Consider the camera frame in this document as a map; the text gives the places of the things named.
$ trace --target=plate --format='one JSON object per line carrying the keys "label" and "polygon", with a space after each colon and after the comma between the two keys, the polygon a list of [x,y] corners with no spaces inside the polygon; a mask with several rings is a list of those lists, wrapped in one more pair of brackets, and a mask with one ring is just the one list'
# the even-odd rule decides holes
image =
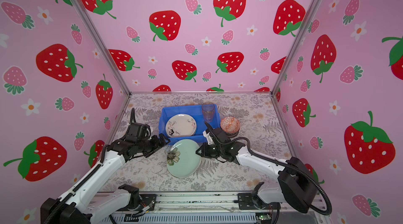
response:
{"label": "plate", "polygon": [[196,132],[196,121],[187,114],[172,116],[165,125],[168,137],[193,136]]}
{"label": "plate", "polygon": [[169,173],[177,178],[192,175],[202,161],[202,157],[196,154],[198,148],[199,145],[190,139],[175,143],[166,155],[166,167]]}

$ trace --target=white plate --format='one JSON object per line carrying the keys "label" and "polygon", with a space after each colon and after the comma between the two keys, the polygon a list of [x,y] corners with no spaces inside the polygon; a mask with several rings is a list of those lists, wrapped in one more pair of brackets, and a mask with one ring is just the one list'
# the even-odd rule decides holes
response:
{"label": "white plate", "polygon": [[196,132],[196,121],[187,114],[172,116],[165,125],[168,137],[192,136]]}

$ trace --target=strawberry wallpaper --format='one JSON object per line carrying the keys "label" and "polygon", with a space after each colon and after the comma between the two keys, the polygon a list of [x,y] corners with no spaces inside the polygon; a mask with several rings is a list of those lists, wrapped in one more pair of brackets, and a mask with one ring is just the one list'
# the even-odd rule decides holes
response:
{"label": "strawberry wallpaper", "polygon": [[131,91],[242,92],[273,88],[311,0],[81,2]]}
{"label": "strawberry wallpaper", "polygon": [[400,220],[400,3],[323,0],[276,94],[333,223]]}
{"label": "strawberry wallpaper", "polygon": [[2,223],[39,223],[98,160],[125,96],[70,0],[0,5]]}

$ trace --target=floral tablecloth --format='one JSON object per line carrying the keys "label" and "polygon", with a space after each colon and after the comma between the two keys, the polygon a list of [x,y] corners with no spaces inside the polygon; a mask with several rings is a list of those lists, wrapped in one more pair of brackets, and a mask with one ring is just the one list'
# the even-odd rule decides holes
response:
{"label": "floral tablecloth", "polygon": [[[206,101],[217,105],[221,119],[225,116],[239,119],[241,130],[238,136],[248,137],[252,149],[278,158],[291,157],[270,96],[260,93],[132,94],[114,139],[126,132],[132,108],[135,108],[136,121],[152,126],[153,134],[158,134],[162,108],[199,105]],[[260,181],[277,183],[252,168],[206,158],[202,158],[193,175],[176,178],[166,167],[168,150],[169,146],[165,146],[149,158],[127,162],[100,191],[115,191],[123,184],[131,184],[141,191],[249,191]]]}

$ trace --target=light green plate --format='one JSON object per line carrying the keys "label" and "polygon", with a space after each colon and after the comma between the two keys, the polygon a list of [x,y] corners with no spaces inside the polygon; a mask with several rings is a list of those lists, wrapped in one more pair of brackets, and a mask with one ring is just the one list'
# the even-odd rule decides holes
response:
{"label": "light green plate", "polygon": [[202,157],[196,154],[199,145],[190,139],[180,140],[168,151],[166,166],[169,173],[177,178],[192,175],[200,165]]}

